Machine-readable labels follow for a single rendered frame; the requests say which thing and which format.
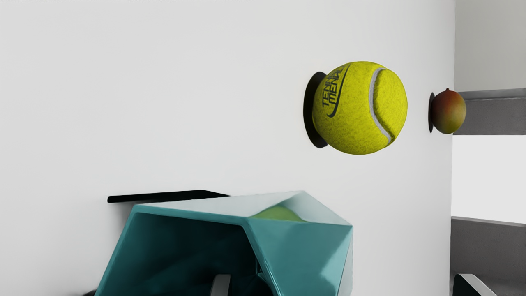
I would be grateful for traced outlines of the teal faceted mug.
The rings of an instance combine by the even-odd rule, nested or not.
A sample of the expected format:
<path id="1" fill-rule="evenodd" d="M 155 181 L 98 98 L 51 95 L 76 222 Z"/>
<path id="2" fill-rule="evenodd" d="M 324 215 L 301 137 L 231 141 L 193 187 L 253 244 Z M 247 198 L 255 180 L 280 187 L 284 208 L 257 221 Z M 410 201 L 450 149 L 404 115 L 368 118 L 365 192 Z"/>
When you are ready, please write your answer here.
<path id="1" fill-rule="evenodd" d="M 304 191 L 110 196 L 133 207 L 93 296 L 350 296 L 353 226 Z"/>

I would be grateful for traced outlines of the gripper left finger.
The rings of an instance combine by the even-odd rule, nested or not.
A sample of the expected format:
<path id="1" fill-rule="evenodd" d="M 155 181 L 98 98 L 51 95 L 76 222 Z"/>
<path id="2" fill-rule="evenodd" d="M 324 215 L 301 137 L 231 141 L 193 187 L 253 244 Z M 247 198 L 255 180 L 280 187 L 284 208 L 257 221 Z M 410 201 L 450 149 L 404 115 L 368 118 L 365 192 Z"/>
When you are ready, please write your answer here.
<path id="1" fill-rule="evenodd" d="M 231 296 L 230 274 L 218 274 L 214 277 L 210 296 Z"/>

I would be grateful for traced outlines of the yellow tennis ball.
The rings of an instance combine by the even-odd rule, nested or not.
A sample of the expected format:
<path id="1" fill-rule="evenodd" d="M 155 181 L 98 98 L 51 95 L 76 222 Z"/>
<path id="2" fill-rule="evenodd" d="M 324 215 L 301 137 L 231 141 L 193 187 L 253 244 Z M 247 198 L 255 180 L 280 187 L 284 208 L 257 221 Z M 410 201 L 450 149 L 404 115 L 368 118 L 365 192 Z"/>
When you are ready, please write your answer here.
<path id="1" fill-rule="evenodd" d="M 370 61 L 348 62 L 327 74 L 314 92 L 314 129 L 334 149 L 372 154 L 390 146 L 406 121 L 402 80 Z"/>

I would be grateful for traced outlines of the red green mango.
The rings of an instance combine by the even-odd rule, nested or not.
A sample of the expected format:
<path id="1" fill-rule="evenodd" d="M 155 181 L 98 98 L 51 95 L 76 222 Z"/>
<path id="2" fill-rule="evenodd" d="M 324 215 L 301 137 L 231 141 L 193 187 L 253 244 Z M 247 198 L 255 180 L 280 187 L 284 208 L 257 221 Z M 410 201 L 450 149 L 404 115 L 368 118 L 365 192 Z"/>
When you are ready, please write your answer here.
<path id="1" fill-rule="evenodd" d="M 430 132 L 437 129 L 443 134 L 453 134 L 465 118 L 466 103 L 458 92 L 447 88 L 438 95 L 431 94 L 428 112 Z"/>

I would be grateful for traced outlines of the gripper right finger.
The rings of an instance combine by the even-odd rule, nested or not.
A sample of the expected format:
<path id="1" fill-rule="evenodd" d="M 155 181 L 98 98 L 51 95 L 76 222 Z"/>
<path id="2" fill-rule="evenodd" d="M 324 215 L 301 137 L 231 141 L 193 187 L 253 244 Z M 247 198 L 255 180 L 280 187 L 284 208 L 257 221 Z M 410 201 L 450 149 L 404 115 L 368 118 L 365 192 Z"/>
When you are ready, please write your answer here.
<path id="1" fill-rule="evenodd" d="M 497 296 L 473 274 L 456 274 L 453 279 L 453 296 Z"/>

